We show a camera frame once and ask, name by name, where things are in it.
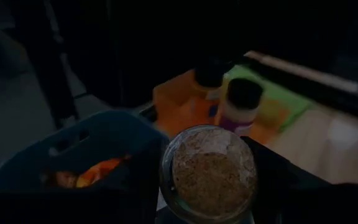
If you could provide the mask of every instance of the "bottle cap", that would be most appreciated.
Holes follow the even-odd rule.
[[[195,81],[203,87],[219,88],[222,85],[223,75],[233,66],[232,62],[218,60],[203,63],[195,69]]]
[[[226,99],[237,109],[252,110],[259,106],[263,91],[256,82],[235,78],[229,82]]]

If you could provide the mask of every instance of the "orange object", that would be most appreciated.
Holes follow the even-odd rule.
[[[107,176],[124,159],[129,158],[131,158],[131,156],[125,156],[124,158],[113,158],[109,159],[108,161],[102,161],[96,164],[78,177],[76,187],[87,187],[96,181],[103,179],[103,177]]]
[[[69,171],[59,171],[55,174],[56,185],[72,189],[75,188],[77,177]]]
[[[219,100],[205,100],[211,89],[199,86],[194,75],[195,71],[189,70],[153,90],[157,126],[171,137],[195,125],[215,124],[208,113]]]

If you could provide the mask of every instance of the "green cloth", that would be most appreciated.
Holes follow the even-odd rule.
[[[281,125],[280,131],[284,131],[284,129],[289,127],[289,125],[312,105],[311,101],[305,97],[264,79],[258,73],[245,66],[234,66],[225,74],[224,78],[228,80],[232,80],[233,78],[246,78],[257,82],[263,86],[266,98],[282,103],[289,111],[289,114],[285,122]]]

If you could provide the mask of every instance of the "orange fabric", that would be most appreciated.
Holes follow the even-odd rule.
[[[113,158],[108,161],[102,161],[95,166],[88,169],[85,173],[78,177],[76,187],[87,187],[96,181],[103,179],[114,168],[116,168],[124,159],[129,159],[131,156],[126,155],[124,158]]]

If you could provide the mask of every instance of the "orange container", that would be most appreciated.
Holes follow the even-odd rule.
[[[192,126],[190,98],[200,96],[191,85],[194,74],[194,70],[189,70],[153,89],[157,126],[169,136]]]

